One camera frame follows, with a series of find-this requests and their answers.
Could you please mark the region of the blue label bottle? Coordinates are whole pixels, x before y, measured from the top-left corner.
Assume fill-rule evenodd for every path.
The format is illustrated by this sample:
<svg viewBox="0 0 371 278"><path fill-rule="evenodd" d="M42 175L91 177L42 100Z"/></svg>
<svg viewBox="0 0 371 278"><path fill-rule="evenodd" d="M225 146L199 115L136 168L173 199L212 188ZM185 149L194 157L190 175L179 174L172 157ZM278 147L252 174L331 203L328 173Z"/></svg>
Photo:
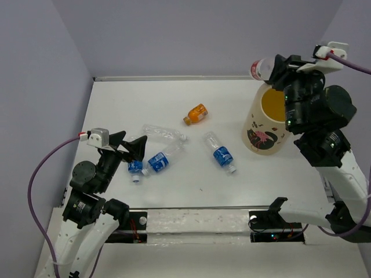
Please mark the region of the blue label bottle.
<svg viewBox="0 0 371 278"><path fill-rule="evenodd" d="M167 169L169 166L175 164L180 158L184 156L185 147L182 142L176 141L169 144L162 151L152 156L147 164L142 169L142 174L148 177L153 174L158 174Z"/></svg>
<svg viewBox="0 0 371 278"><path fill-rule="evenodd" d="M228 174L236 172L237 168L234 165L234 158L229 150L222 144L218 136L212 131L203 135L203 141L212 154L217 164L224 169Z"/></svg>
<svg viewBox="0 0 371 278"><path fill-rule="evenodd" d="M139 160L133 160L128 163L128 173L132 177L132 182L139 183L142 176L143 162Z"/></svg>

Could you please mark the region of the clear bottle with red cap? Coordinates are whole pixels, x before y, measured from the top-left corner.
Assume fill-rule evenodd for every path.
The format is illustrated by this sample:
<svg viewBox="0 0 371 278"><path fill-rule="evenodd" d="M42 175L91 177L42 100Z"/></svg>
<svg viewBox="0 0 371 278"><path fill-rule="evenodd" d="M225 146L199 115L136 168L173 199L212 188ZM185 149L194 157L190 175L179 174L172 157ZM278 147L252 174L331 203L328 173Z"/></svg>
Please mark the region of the clear bottle with red cap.
<svg viewBox="0 0 371 278"><path fill-rule="evenodd" d="M268 57L253 62L250 76L258 81L268 81L274 68L274 58Z"/></svg>

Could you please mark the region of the small orange juice bottle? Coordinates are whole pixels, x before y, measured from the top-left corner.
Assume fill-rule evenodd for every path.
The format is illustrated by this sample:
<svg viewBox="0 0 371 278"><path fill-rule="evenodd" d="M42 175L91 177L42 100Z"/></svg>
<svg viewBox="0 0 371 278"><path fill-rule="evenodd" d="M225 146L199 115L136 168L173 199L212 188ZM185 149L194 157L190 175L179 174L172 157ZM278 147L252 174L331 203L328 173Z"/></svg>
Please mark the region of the small orange juice bottle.
<svg viewBox="0 0 371 278"><path fill-rule="evenodd" d="M208 110L203 104L194 107L186 117L183 118L184 123L189 126L200 122L205 116L208 115Z"/></svg>

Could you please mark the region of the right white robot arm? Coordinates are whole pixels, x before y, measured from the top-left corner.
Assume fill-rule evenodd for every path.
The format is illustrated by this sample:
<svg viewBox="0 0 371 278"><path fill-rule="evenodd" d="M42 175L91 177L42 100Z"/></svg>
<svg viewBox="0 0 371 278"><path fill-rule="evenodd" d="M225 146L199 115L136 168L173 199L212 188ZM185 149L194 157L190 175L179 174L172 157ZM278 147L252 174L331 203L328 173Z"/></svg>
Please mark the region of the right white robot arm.
<svg viewBox="0 0 371 278"><path fill-rule="evenodd" d="M370 177L359 169L341 131L357 109L344 88L325 85L325 75L344 66L365 74L370 70L332 51L314 57L308 62L297 55L277 54L266 82L284 93L285 128L300 135L295 146L340 197L324 217L329 227L320 230L351 243L370 243Z"/></svg>

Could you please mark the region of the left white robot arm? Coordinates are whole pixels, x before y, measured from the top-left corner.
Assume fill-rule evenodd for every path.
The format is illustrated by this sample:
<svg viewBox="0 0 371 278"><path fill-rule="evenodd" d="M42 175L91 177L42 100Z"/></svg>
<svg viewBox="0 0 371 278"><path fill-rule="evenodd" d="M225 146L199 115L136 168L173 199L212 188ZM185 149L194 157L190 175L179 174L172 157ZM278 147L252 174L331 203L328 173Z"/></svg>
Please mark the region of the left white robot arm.
<svg viewBox="0 0 371 278"><path fill-rule="evenodd" d="M30 213L45 238L50 257L39 277L85 277L88 268L96 267L101 249L115 233L125 233L131 243L146 239L138 232L146 229L147 213L130 211L120 200L101 197L122 162L141 162L144 158L147 136L129 142L125 131L110 134L107 129L95 128L79 133L60 144L51 153L65 145L80 141L98 150L97 163L82 161L72 170L70 196L64 205L60 230L51 242L32 206L31 192L27 193Z"/></svg>

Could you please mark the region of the clear plastic bottle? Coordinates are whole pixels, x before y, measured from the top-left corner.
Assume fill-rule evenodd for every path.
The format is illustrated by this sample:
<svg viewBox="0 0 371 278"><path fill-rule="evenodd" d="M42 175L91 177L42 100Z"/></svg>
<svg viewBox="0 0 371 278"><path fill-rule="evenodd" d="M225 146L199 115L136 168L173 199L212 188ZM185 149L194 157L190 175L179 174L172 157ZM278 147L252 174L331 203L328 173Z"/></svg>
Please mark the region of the clear plastic bottle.
<svg viewBox="0 0 371 278"><path fill-rule="evenodd" d="M143 125L141 128L142 135L148 137L150 141L170 144L173 142L186 142L188 137L180 131L168 127L156 125Z"/></svg>

